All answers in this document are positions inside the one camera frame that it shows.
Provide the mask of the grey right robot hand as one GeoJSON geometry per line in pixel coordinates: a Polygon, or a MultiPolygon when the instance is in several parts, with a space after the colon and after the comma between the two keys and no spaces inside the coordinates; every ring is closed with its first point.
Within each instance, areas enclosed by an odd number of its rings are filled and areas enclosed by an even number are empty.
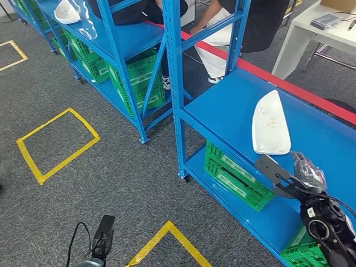
{"type": "Polygon", "coordinates": [[[317,192],[326,192],[326,179],[322,170],[315,166],[312,161],[301,152],[291,151],[294,163],[294,176],[306,188],[315,187],[317,192]]]}

